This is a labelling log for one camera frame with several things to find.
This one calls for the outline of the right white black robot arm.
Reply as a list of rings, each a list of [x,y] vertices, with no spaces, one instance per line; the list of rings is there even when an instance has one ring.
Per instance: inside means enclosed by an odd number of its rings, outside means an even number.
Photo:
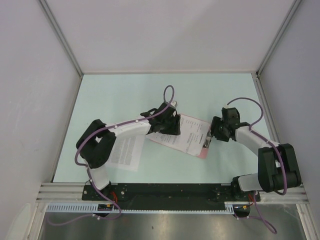
[[[294,147],[271,141],[256,132],[247,122],[241,122],[235,108],[222,108],[222,116],[214,116],[210,134],[218,141],[233,140],[247,147],[257,156],[257,172],[235,176],[230,188],[231,196],[242,201],[249,192],[263,191],[283,194],[302,184]]]

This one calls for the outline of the white printed paper sheet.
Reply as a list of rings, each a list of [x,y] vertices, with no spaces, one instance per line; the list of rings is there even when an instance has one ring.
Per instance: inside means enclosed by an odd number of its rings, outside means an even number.
[[[117,139],[106,166],[136,172],[139,168],[144,142],[144,135]]]

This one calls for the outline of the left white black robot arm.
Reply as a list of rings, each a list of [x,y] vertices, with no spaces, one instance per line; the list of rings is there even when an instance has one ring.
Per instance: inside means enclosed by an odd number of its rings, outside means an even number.
[[[86,167],[93,194],[105,200],[111,193],[106,163],[113,147],[120,140],[153,133],[179,136],[181,115],[178,103],[163,102],[159,108],[141,113],[141,118],[107,126],[100,119],[94,120],[76,143],[74,161]]]

